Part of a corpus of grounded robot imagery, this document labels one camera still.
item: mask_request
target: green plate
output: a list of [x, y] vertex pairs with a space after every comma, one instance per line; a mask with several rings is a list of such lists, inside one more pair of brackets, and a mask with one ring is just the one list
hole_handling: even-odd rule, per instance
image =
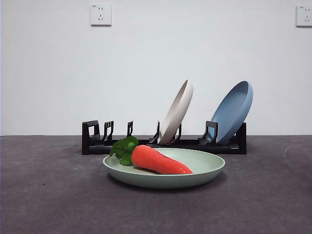
[[103, 159], [108, 173], [115, 179], [144, 188], [177, 189], [207, 183], [215, 178], [225, 165], [224, 159], [210, 153], [176, 148], [157, 148], [163, 155], [185, 164], [193, 174], [161, 175], [135, 166], [123, 166], [115, 154]]

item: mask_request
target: orange carrot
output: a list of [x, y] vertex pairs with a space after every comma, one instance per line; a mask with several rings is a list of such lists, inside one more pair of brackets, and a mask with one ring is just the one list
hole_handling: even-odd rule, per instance
[[131, 161], [137, 167], [154, 170], [161, 174], [193, 173], [183, 163], [168, 158], [147, 145], [136, 146], [131, 154]]

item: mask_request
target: electrical socket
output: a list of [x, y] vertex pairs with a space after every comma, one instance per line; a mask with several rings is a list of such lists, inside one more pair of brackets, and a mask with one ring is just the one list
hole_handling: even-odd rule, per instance
[[312, 6], [296, 6], [296, 26], [312, 27]]
[[91, 26], [111, 26], [112, 6], [110, 4], [93, 4], [90, 6]]

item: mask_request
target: carrot leaves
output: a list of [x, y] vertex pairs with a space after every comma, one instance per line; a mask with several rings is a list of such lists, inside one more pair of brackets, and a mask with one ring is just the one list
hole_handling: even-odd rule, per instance
[[109, 155], [116, 154], [120, 158], [119, 163], [122, 165], [131, 164], [131, 153], [136, 145], [138, 145], [138, 139], [134, 136], [128, 136], [114, 143]]

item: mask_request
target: black dish rack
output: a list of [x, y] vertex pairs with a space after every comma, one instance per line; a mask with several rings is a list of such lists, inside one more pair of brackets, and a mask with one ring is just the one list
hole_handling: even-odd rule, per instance
[[[89, 134], [89, 128], [94, 127], [94, 134]], [[200, 150], [212, 154], [246, 154], [246, 123], [243, 123], [239, 130], [230, 139], [227, 145], [218, 145], [216, 138], [218, 135], [218, 123], [206, 121], [205, 133], [202, 136], [190, 138], [190, 136], [181, 136], [182, 124], [180, 124], [177, 130], [178, 134], [174, 135], [169, 144], [158, 145], [157, 140], [159, 137], [160, 123], [157, 123], [157, 131], [153, 137], [137, 137], [139, 145], [148, 145], [152, 148], [181, 148]], [[206, 139], [208, 129], [214, 129], [214, 136], [211, 140]], [[99, 132], [99, 125], [97, 120], [83, 122], [82, 123], [82, 154], [83, 155], [101, 155], [109, 154], [112, 146], [119, 139], [113, 139], [114, 121], [104, 123], [104, 136], [101, 138]], [[133, 132], [133, 121], [128, 122], [127, 125], [127, 137], [131, 136]]]

